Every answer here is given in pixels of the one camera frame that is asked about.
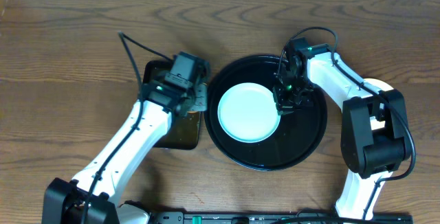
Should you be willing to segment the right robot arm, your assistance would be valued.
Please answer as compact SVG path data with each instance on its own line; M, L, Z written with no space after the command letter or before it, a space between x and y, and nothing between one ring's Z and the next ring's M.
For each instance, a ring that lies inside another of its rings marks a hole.
M310 46L303 38L283 48L273 88L279 114L304 109L313 90L323 90L342 112L340 148L349 171L335 210L347 219L369 221L382 186L409 159L415 165L403 95L380 80L355 73L328 44Z

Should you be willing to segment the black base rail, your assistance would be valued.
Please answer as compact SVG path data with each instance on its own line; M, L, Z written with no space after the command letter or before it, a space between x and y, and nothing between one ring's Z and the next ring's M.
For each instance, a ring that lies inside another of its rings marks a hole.
M158 212L153 213L148 223L153 224L231 224L248 223L264 224L289 220L291 223L347 223L336 213L301 210L290 214L261 214L261 213L183 213Z

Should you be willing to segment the yellow plate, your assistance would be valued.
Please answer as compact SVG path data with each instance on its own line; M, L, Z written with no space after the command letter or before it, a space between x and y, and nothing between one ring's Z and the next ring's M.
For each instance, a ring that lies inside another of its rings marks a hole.
M383 91L390 91L393 89L393 87L390 86L388 83L381 81L379 79L365 78L364 81L375 87L378 87ZM375 117L371 117L371 129L373 131L384 127L385 127L385 121L378 121Z

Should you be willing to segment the black round tray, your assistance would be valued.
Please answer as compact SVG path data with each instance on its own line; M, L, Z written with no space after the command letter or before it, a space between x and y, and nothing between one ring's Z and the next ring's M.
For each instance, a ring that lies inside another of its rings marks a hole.
M251 55L223 68L208 87L206 128L217 148L234 162L263 171L282 170L306 159L319 145L327 125L327 104L323 91L308 95L310 107L280 117L280 124L268 138L253 144L230 137L220 125L218 110L222 95L240 83L256 83L271 90L276 83L278 57Z

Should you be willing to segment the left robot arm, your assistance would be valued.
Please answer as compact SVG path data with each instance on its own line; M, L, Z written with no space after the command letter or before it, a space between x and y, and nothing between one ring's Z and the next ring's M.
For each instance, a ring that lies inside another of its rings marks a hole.
M45 190L43 223L148 223L136 203L120 203L142 160L171 129L173 120L206 110L207 80L167 76L140 84L137 101L109 143L71 181L55 178Z

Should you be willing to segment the black rectangular tray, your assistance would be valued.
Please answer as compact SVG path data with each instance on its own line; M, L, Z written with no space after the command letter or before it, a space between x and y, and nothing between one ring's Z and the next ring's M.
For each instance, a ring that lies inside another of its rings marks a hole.
M148 62L144 69L143 83L149 83L160 73L171 69L171 63L162 60ZM173 120L170 130L155 145L155 148L192 150L198 145L201 113L188 113L186 117Z

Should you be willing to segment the light blue plate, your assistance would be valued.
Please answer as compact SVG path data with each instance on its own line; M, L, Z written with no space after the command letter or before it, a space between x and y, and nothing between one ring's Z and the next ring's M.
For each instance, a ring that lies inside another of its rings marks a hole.
M217 117L227 135L247 144L267 139L281 121L272 92L253 82L229 88L221 96Z

